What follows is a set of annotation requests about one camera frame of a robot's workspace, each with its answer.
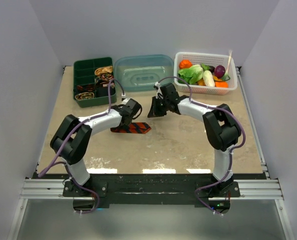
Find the green compartment organizer box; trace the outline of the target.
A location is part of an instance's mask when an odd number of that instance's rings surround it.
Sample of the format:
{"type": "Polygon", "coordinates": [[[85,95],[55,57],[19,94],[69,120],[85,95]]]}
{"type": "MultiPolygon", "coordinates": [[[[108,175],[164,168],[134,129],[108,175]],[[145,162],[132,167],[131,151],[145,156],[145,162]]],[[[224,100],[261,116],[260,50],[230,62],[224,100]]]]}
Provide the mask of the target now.
{"type": "MultiPolygon", "coordinates": [[[[95,107],[106,105],[109,102],[115,103],[117,101],[117,94],[115,89],[115,83],[112,82],[110,85],[110,89],[108,86],[100,87],[96,86],[95,78],[95,70],[100,67],[113,66],[113,61],[111,57],[102,57],[102,58],[92,58],[85,60],[78,60],[73,64],[73,100],[78,104],[81,108],[95,107]],[[92,91],[95,96],[93,99],[86,100],[75,100],[75,95],[80,94],[76,90],[77,85],[87,85],[94,84],[95,90],[92,91]]],[[[101,77],[104,76],[113,76],[110,74],[99,75],[101,77]]]]}

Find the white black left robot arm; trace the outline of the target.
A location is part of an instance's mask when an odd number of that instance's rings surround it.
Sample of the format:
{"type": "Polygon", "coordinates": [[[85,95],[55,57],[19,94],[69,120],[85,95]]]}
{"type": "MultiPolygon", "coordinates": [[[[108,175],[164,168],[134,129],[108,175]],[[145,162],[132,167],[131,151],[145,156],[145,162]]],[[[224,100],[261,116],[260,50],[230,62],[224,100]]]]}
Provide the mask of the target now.
{"type": "Polygon", "coordinates": [[[132,98],[126,98],[119,105],[85,117],[67,115],[50,141],[55,156],[64,160],[67,173],[74,183],[74,190],[80,196],[96,196],[93,180],[87,171],[84,155],[90,138],[111,128],[126,128],[142,113],[142,106],[132,98]]]}

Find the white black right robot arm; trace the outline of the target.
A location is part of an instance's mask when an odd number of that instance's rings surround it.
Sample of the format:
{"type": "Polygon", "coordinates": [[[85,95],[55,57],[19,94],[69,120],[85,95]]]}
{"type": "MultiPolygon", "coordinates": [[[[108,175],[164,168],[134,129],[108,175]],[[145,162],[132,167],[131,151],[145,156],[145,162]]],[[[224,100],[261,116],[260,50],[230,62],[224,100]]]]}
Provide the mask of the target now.
{"type": "Polygon", "coordinates": [[[233,181],[233,150],[239,137],[245,135],[231,109],[226,104],[216,106],[195,101],[191,95],[180,96],[171,83],[156,82],[154,89],[156,96],[152,97],[148,118],[163,117],[172,112],[203,122],[208,142],[214,148],[214,170],[212,183],[197,188],[195,195],[211,189],[214,195],[223,196],[233,181]]]}

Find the orange navy striped tie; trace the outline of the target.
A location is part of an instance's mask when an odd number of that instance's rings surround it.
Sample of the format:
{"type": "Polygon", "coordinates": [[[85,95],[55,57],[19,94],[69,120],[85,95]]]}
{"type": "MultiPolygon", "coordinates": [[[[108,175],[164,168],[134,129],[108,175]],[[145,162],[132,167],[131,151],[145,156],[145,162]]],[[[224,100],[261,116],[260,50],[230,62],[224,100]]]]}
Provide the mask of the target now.
{"type": "Polygon", "coordinates": [[[110,131],[123,134],[146,134],[151,129],[146,122],[132,122],[128,126],[112,127],[110,131]]]}

